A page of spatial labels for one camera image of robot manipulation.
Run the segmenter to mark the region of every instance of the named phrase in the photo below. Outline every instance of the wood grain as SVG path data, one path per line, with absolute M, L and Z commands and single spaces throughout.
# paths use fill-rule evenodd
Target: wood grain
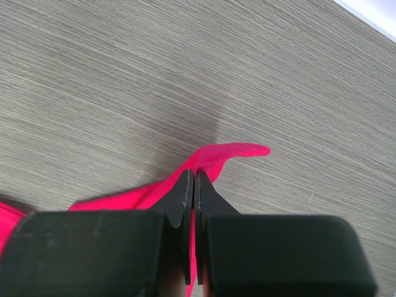
M 66 209 L 208 143 L 268 145 L 218 191 L 246 213 L 346 218 L 394 295 L 395 43 L 331 0 L 0 6 L 2 194 Z

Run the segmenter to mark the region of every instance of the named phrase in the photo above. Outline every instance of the pink cloth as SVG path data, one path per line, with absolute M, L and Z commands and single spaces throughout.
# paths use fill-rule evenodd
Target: pink cloth
M 122 210 L 122 209 L 147 209 L 160 200 L 175 184 L 183 170 L 204 171 L 211 182 L 214 182 L 223 169 L 225 162 L 233 157 L 266 156 L 270 149 L 258 144 L 232 143 L 210 144 L 200 148 L 188 158 L 169 178 L 130 192 L 125 192 L 112 197 L 104 197 L 95 201 L 78 202 L 69 210 Z M 13 228 L 22 218 L 22 214 L 11 215 L 9 210 L 0 209 L 0 251 L 12 232 Z M 186 295 L 192 294 L 192 289 L 197 278 L 195 257 L 195 226 L 191 224 L 191 284 L 187 286 Z

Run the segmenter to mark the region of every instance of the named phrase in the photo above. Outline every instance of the cloth fold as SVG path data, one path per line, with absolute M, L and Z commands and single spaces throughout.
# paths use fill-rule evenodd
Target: cloth fold
M 197 171 L 204 171 L 208 174 L 211 182 L 214 182 L 220 175 L 227 160 L 234 157 L 266 156 L 269 153 L 269 148 L 258 144 L 231 143 L 206 145 L 197 150 L 164 181 L 112 197 L 99 198 L 95 201 L 77 202 L 73 204 L 69 210 L 147 209 L 170 191 L 183 170 L 193 170 L 194 174 Z M 22 217 L 23 213 L 14 210 L 8 205 L 0 204 L 0 252 L 12 233 L 12 230 Z M 191 285 L 186 288 L 186 295 L 188 297 L 192 294 L 192 289 L 197 278 L 194 224 L 191 224 L 191 228 Z

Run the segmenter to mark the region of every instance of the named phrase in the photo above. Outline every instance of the scratch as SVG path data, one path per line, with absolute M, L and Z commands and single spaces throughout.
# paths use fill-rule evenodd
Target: scratch
M 101 213 L 101 215 L 100 215 L 100 217 L 99 217 L 99 219 L 98 219 L 98 223 L 97 223 L 97 225 L 96 225 L 96 227 L 95 227 L 95 229 L 94 229 L 94 231 L 93 231 L 93 237 L 95 237 L 95 238 L 99 238 L 99 237 L 100 237 L 100 232 L 99 232 L 99 230 L 100 230 L 101 224 L 102 224 L 102 222 L 103 222 L 103 219 L 105 218 L 105 216 L 107 215 L 107 213 L 108 213 L 108 212 L 106 212 L 106 211 L 104 211 L 104 212 Z
M 309 200 L 309 203 L 308 203 L 308 204 L 311 204 L 312 197 L 314 197 L 314 194 L 315 194 L 315 190 L 312 192 L 312 195 L 311 195 L 311 198 L 310 198 L 310 200 Z

